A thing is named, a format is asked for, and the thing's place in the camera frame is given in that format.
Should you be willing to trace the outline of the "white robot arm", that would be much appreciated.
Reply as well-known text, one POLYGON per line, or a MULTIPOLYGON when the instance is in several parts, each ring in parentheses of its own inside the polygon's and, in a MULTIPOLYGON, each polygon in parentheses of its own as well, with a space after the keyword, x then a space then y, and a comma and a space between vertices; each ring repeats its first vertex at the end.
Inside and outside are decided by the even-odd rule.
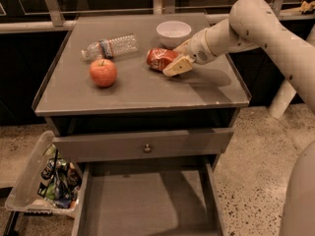
MULTIPOLYGON (((200 30, 175 48, 162 70, 173 77, 226 53, 262 48, 311 111, 315 111, 315 47, 285 28, 265 0, 237 0, 227 19, 200 30)), ((283 206, 280 236, 315 236, 315 143, 298 157, 283 206)))

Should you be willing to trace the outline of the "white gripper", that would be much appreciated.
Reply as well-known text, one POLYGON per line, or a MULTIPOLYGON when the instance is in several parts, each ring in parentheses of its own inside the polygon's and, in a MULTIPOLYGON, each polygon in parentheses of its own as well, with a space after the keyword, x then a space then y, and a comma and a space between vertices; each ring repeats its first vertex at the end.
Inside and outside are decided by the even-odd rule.
POLYGON ((190 39, 187 39, 175 47, 175 52, 188 54, 189 56, 180 54, 168 64, 162 72, 167 77, 173 77, 189 72, 193 68, 194 61, 199 65, 204 65, 216 60, 217 57, 207 44, 206 33, 207 29, 202 29, 195 33, 190 39))

